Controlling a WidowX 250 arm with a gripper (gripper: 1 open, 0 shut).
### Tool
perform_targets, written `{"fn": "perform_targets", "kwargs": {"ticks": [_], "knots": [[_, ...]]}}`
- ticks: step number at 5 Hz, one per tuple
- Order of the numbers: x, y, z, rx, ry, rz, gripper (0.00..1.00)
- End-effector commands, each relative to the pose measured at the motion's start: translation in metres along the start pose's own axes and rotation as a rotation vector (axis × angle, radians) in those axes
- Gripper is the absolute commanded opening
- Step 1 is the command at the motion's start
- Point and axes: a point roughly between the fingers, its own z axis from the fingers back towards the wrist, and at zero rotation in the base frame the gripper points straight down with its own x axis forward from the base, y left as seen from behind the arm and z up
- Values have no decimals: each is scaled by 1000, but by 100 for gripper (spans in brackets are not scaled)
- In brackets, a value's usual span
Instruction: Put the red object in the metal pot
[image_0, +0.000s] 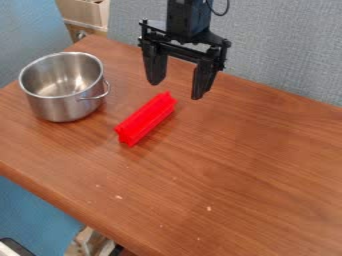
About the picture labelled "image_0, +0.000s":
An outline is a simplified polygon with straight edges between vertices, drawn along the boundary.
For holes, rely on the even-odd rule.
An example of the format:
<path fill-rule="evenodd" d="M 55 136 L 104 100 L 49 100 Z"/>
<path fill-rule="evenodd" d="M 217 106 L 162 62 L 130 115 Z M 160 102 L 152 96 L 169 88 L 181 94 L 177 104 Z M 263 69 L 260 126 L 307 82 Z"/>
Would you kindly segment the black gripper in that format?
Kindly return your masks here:
<path fill-rule="evenodd" d="M 213 10 L 213 0 L 166 0 L 162 21 L 142 19 L 138 22 L 145 76 L 150 85 L 165 78 L 168 56 L 189 62 L 200 59 L 193 69 L 190 99 L 198 100 L 210 90 L 217 70 L 224 69 L 226 49 L 230 42 L 209 30 L 210 15 L 224 16 Z"/>

